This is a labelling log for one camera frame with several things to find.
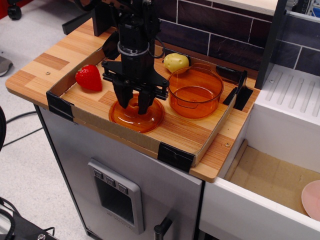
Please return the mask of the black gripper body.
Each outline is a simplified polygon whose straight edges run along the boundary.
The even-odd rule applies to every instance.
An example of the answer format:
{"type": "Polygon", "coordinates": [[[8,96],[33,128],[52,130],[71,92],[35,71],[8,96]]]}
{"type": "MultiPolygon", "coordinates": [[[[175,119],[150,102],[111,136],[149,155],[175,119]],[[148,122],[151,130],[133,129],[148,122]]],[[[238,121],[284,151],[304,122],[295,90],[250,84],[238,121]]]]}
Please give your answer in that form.
{"type": "Polygon", "coordinates": [[[117,85],[130,85],[133,91],[140,93],[143,89],[152,89],[155,98],[168,98],[169,81],[156,72],[155,59],[162,55],[155,54],[155,45],[147,44],[143,48],[128,48],[118,43],[115,55],[119,61],[108,55],[102,62],[103,79],[117,85]]]}

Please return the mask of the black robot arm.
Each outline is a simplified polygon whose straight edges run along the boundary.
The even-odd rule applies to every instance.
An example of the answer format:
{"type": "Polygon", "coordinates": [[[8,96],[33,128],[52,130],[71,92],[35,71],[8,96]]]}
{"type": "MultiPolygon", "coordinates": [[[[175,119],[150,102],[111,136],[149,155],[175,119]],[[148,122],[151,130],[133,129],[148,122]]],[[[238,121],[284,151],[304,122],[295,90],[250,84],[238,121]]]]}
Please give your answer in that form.
{"type": "Polygon", "coordinates": [[[166,100],[169,81],[156,72],[155,41],[161,20],[151,0],[104,1],[106,24],[116,30],[102,46],[106,60],[103,79],[112,82],[118,103],[127,108],[138,92],[138,114],[144,115],[154,99],[166,100]]]}

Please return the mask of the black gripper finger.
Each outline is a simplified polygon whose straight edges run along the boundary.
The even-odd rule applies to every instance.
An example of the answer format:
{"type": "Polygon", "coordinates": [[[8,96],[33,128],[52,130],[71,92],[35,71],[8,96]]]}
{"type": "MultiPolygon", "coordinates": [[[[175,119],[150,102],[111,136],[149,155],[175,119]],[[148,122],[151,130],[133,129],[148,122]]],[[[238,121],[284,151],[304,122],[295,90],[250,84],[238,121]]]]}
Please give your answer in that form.
{"type": "Polygon", "coordinates": [[[113,89],[117,97],[118,103],[124,109],[129,105],[129,101],[133,98],[133,88],[130,85],[113,84],[113,89]]]}
{"type": "Polygon", "coordinates": [[[138,114],[144,115],[153,104],[155,94],[151,88],[144,88],[138,94],[138,114]]]}

